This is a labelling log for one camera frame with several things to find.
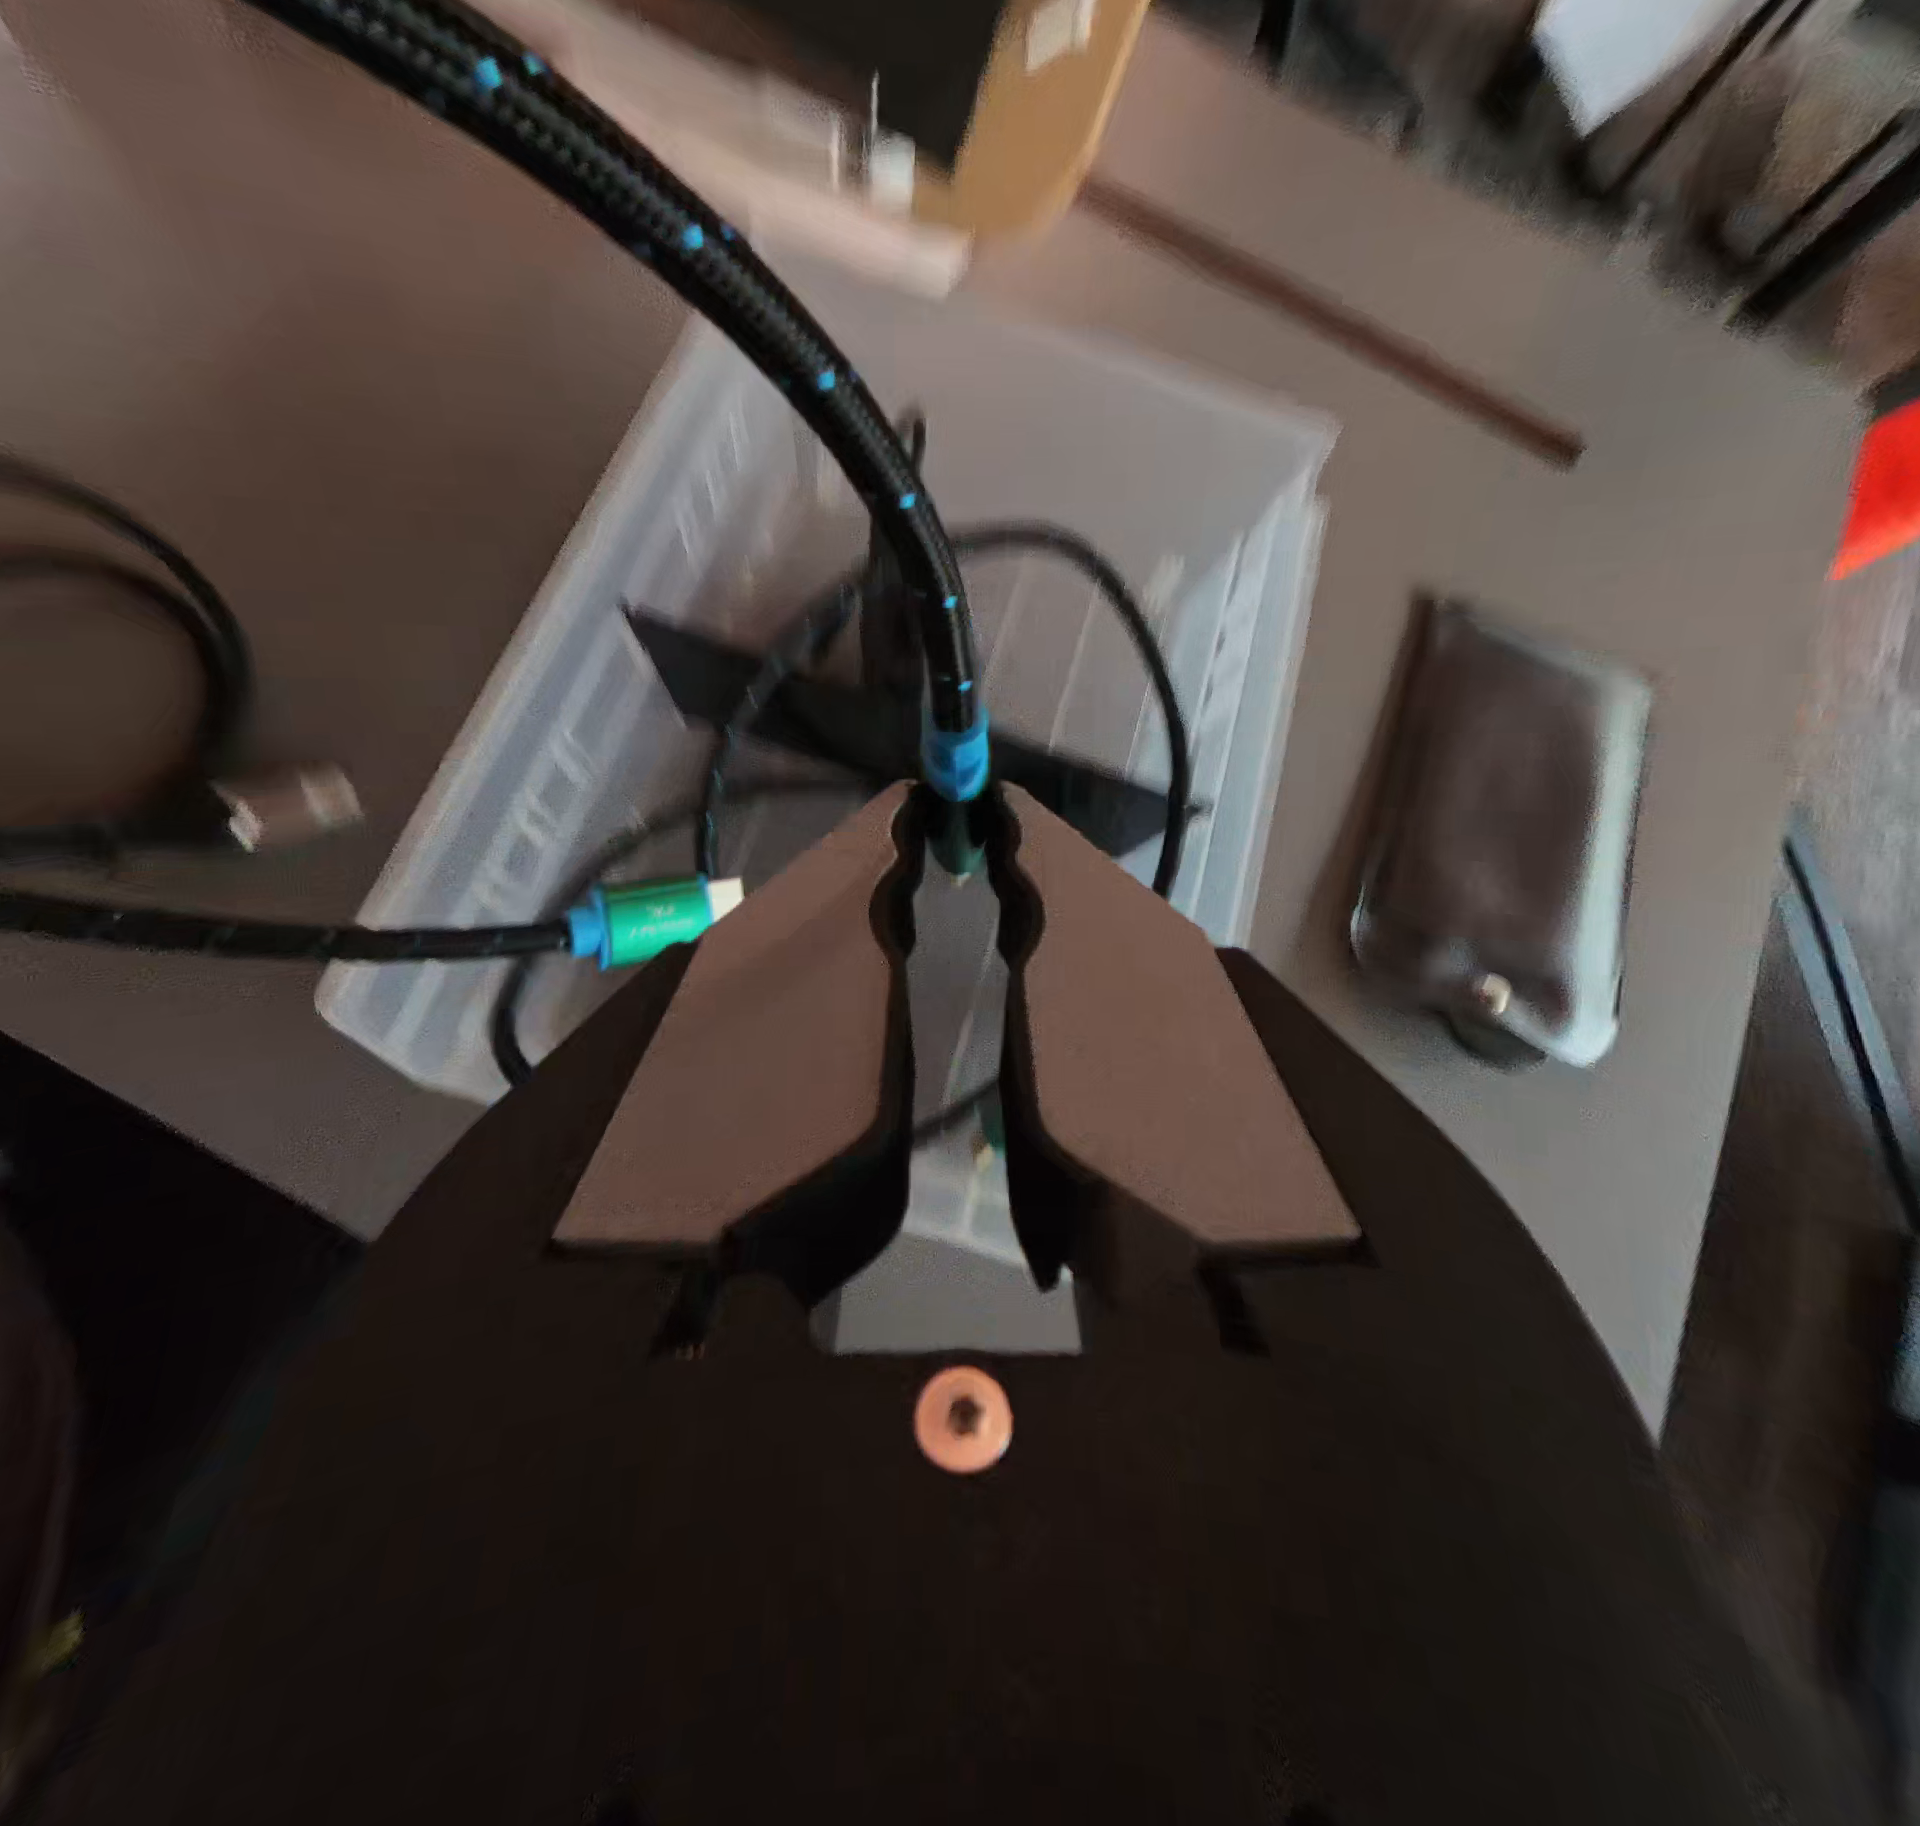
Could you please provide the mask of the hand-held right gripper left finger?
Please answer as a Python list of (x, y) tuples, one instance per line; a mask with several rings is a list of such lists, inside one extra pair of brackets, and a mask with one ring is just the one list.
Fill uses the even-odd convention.
[(909, 1209), (909, 784), (832, 825), (695, 947), (552, 1243), (827, 1300)]

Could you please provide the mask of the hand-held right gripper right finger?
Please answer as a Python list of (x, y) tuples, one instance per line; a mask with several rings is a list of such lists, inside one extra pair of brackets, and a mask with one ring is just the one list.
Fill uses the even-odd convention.
[(1345, 1259), (1366, 1223), (1216, 943), (1032, 793), (992, 834), (1001, 1164), (1037, 1284)]

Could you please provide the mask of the braided hdmi cable green plugs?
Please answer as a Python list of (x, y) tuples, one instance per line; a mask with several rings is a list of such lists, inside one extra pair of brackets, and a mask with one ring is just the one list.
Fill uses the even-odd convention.
[(923, 648), (918, 793), (936, 836), (970, 836), (970, 802), (992, 788), (992, 736), (959, 542), (853, 361), (752, 243), (595, 98), (566, 86), (556, 65), (464, 0), (239, 7), (356, 65), (520, 169), (723, 332), (796, 412), (898, 560)]
[[(1139, 653), (1139, 668), (1147, 668), (1147, 678), (1151, 678), (1151, 690), (1161, 700), (1161, 719), (1166, 719), (1171, 781), (1166, 781), (1166, 834), (1161, 834), (1161, 860), (1156, 860), (1151, 889), (1161, 900), (1171, 900), (1176, 871), (1180, 871), (1180, 848), (1186, 848), (1186, 820), (1189, 820), (1189, 800), (1186, 800), (1189, 793), (1189, 737), (1186, 737), (1186, 709), (1176, 700), (1161, 638), (1147, 624), (1129, 587), (1115, 573), (1115, 564), (1090, 542), (1083, 542), (1075, 533), (1065, 533), (1054, 523), (980, 523), (980, 525), (969, 525), (961, 536), (950, 536), (950, 551), (959, 555), (970, 555), (970, 551), (1037, 551), (1037, 555), (1054, 555), (1054, 560), (1075, 564), (1109, 599), (1109, 609), (1121, 613), (1121, 632), (1129, 635), (1129, 647)], [(857, 587), (836, 587), (825, 599), (815, 599), (815, 609), (805, 609), (805, 622), (796, 622), (796, 638), (779, 647), (775, 653), (764, 653), (757, 678), (779, 685), (793, 668), (805, 668), (842, 632), (842, 622), (853, 613), (853, 599), (866, 587), (874, 587), (874, 573), (865, 573)], [(703, 781), (703, 788), (687, 802), (646, 814), (636, 828), (612, 834), (612, 844), (574, 871), (574, 881), (569, 881), (569, 891), (558, 902), (583, 900), (598, 880), (612, 880), (612, 869), (619, 869), (646, 844), (652, 844), (652, 836), (664, 836), (672, 828), (687, 828), (695, 834), (695, 855), (707, 855), (707, 834), (716, 834), (716, 820), (717, 820), (723, 793), (729, 793), (723, 788), (723, 768), (729, 768), (733, 737), (740, 737), (733, 729), (717, 736), (716, 772)], [(501, 975), (501, 989), (490, 996), (490, 1016), (485, 1016), (485, 1045), (490, 1045), (497, 1078), (506, 1088), (520, 1088), (536, 1073), (527, 1063), (527, 1052), (520, 1052), (520, 1039), (515, 1039), (515, 1005), (520, 1005), (520, 991), (527, 991), (531, 974), (536, 974), (531, 957), (515, 957), (506, 965), (506, 975)], [(913, 1148), (923, 1152), (923, 1148), (933, 1148), (936, 1137), (948, 1137), (959, 1127), (970, 1127), (970, 1164), (979, 1170), (992, 1156), (1001, 1156), (997, 1081), (980, 1081), (961, 1102), (950, 1102), (936, 1116), (929, 1116), (918, 1127)]]

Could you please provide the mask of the clear plastic bin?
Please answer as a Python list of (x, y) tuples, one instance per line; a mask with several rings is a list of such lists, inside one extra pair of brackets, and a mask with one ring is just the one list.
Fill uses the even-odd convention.
[[(1171, 902), (1250, 943), (1333, 416), (1115, 339), (827, 281), (827, 325), (886, 416), (923, 412), (948, 533), (1060, 525), (1156, 632), (1186, 714), (1189, 825)], [(866, 551), (817, 437), (703, 320), (683, 332), (583, 514), (402, 828), (360, 925), (510, 926), (566, 907), (588, 855), (669, 814), (716, 743), (624, 609), (757, 658)], [(1147, 788), (1105, 855), (1166, 836), (1166, 719), (1115, 603), (1048, 551), (969, 564), (997, 743)]]

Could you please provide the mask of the dark flat device grey rim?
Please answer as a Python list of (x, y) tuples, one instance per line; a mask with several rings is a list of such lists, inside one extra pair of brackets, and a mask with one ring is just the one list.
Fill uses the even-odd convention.
[(1650, 678), (1418, 597), (1347, 913), (1354, 974), (1498, 1065), (1616, 1045)]

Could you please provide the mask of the red plastic object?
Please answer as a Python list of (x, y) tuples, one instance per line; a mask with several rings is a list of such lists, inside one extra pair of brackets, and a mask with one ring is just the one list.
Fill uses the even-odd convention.
[(1829, 587), (1920, 542), (1920, 401), (1873, 412), (1859, 437), (1851, 506), (1829, 560)]

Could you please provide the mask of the black monitor with tan frame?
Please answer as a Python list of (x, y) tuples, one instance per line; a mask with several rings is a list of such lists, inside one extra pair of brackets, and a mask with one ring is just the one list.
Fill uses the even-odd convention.
[(948, 296), (1090, 175), (1151, 0), (464, 0), (775, 258)]

